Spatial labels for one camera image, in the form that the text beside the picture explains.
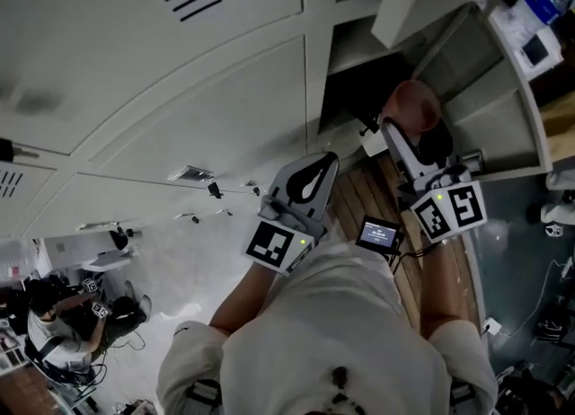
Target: small screen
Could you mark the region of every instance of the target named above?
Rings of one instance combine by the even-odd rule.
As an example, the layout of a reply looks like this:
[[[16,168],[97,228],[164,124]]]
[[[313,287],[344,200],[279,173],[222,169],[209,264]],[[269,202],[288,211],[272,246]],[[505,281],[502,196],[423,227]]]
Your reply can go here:
[[[366,222],[366,225],[363,227],[363,231],[361,232],[359,239],[366,243],[377,244],[384,247],[392,247],[395,233],[396,230],[393,228],[387,228],[383,225]]]

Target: hair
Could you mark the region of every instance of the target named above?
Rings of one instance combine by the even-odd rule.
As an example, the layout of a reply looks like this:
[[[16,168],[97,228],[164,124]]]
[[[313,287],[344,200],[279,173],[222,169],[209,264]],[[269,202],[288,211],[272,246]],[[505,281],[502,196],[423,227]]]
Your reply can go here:
[[[32,292],[30,309],[38,317],[43,316],[59,301],[60,294],[56,287],[47,282],[38,283]]]

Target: white device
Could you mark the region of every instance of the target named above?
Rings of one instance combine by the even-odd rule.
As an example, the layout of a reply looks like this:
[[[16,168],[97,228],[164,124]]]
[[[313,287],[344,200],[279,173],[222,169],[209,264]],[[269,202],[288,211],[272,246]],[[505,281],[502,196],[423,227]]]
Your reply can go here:
[[[392,159],[403,171],[398,195],[431,243],[487,222],[481,185],[471,174],[482,168],[481,152],[455,155],[453,139],[441,119],[420,136],[417,146],[392,119],[384,118],[381,130]]]
[[[94,303],[92,305],[92,313],[94,313],[100,319],[103,319],[108,315],[109,311],[106,309],[106,307],[104,305]]]
[[[411,206],[411,211],[431,243],[487,222],[478,181],[430,190]]]
[[[501,330],[501,324],[495,321],[493,318],[487,318],[483,323],[482,333],[488,332],[491,335],[497,335]]]
[[[93,279],[85,279],[82,281],[82,287],[84,288],[85,292],[89,293],[96,292],[98,290],[98,285]]]
[[[243,254],[283,275],[289,275],[315,247],[315,239],[310,234],[259,216],[252,221],[248,234],[252,238],[243,248]]]
[[[261,198],[243,255],[288,276],[327,233],[322,217],[340,162],[335,153],[306,156],[284,166]]]

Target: bottle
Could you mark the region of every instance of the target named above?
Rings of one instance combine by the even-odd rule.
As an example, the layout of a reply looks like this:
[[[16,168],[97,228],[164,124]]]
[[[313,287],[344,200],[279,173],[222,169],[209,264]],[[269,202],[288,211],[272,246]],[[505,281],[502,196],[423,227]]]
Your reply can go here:
[[[498,7],[493,18],[514,49],[523,48],[545,26],[569,10],[571,0],[517,0],[511,8]]]

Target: wooden floor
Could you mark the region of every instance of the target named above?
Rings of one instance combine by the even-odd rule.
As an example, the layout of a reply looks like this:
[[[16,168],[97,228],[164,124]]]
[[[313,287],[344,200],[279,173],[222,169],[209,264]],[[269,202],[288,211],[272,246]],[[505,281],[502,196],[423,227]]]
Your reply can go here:
[[[400,175],[389,155],[371,158],[355,169],[342,174],[333,187],[328,212],[337,218],[349,241],[358,238],[364,216],[382,218],[402,226],[405,239],[400,252],[422,249],[420,227],[411,211],[399,212],[396,190]],[[456,263],[457,281],[460,289],[461,316],[479,327],[479,315],[471,271],[460,237],[450,244]],[[405,257],[395,274],[395,283],[402,296],[405,311],[411,325],[420,327],[421,260]]]

